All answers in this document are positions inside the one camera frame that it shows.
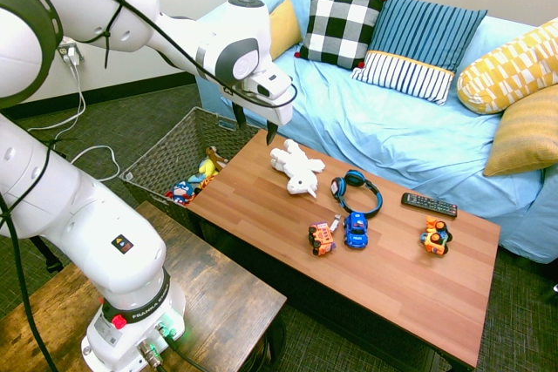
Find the black and white checkered pillow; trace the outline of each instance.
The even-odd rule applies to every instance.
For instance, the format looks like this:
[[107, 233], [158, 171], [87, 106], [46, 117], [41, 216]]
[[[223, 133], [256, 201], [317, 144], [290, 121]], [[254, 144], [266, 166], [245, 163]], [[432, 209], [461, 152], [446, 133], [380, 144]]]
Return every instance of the black and white checkered pillow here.
[[383, 0], [312, 0], [301, 58], [353, 69], [364, 60]]

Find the orange toy car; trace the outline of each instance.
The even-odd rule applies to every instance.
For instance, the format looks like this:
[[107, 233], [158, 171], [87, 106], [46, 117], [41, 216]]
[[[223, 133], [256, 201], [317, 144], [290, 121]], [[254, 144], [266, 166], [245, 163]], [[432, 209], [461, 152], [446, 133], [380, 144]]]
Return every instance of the orange toy car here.
[[327, 222], [312, 224], [308, 228], [308, 240], [314, 247], [312, 254], [315, 256], [323, 256], [337, 247]]
[[439, 255], [446, 254], [449, 250], [447, 243], [453, 239], [447, 230], [444, 221], [438, 221], [434, 217], [426, 217], [426, 233], [420, 235], [420, 240], [425, 245], [426, 251]]

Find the headphones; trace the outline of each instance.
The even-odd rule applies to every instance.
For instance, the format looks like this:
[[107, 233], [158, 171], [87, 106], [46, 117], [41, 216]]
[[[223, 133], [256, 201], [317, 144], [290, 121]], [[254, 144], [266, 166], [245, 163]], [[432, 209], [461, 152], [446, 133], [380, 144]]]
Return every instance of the headphones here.
[[349, 206], [349, 204], [347, 204], [347, 201], [345, 200], [344, 197], [345, 192], [347, 190], [347, 185], [350, 186], [366, 185], [366, 187], [368, 187], [376, 195], [376, 199], [378, 200], [378, 206], [376, 206], [368, 213], [363, 213], [364, 217], [372, 218], [374, 215], [376, 215], [379, 212], [380, 208], [382, 207], [382, 204], [384, 203], [384, 200], [382, 199], [382, 194], [372, 182], [370, 182], [361, 172], [357, 170], [349, 170], [345, 174], [344, 178], [334, 178], [331, 181], [331, 193], [333, 193], [333, 197], [337, 201], [339, 201], [339, 204], [345, 211], [347, 211], [348, 213], [352, 213], [354, 211]]

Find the baseboard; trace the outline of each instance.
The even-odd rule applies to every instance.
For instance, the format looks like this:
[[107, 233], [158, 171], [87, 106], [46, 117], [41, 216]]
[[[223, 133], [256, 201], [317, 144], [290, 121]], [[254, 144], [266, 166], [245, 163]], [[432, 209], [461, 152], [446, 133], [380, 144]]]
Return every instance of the baseboard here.
[[[124, 83], [122, 85], [102, 87], [84, 91], [85, 102], [88, 105], [98, 104], [106, 100], [128, 98], [135, 95], [149, 93], [151, 91], [162, 91], [172, 87], [191, 85], [195, 83], [195, 77], [189, 73], [174, 73], [158, 78], [148, 78], [135, 82]], [[73, 109], [77, 105], [78, 94], [58, 96], [19, 104], [11, 108], [2, 109], [2, 114], [7, 118], [21, 119], [36, 117], [46, 113], [59, 112], [66, 109]]]

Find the light blue couch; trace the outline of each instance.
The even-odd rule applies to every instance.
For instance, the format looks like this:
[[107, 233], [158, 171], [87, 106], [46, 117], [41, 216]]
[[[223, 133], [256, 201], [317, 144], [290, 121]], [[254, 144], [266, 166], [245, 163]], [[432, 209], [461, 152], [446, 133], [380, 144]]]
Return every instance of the light blue couch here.
[[[283, 0], [262, 1], [272, 11]], [[310, 0], [292, 2], [304, 37]], [[216, 22], [223, 8], [201, 21]], [[531, 28], [486, 17], [457, 75]], [[468, 111], [457, 98], [457, 76], [446, 104], [438, 106], [352, 80], [350, 72], [340, 67], [294, 58], [298, 47], [276, 60], [299, 91], [294, 117], [280, 127], [280, 134], [501, 225], [500, 244], [515, 254], [540, 263], [558, 257], [558, 167], [485, 177], [482, 172], [501, 115]], [[204, 109], [234, 117], [216, 85], [202, 78], [197, 83]], [[250, 124], [265, 126], [262, 118], [246, 113]]]

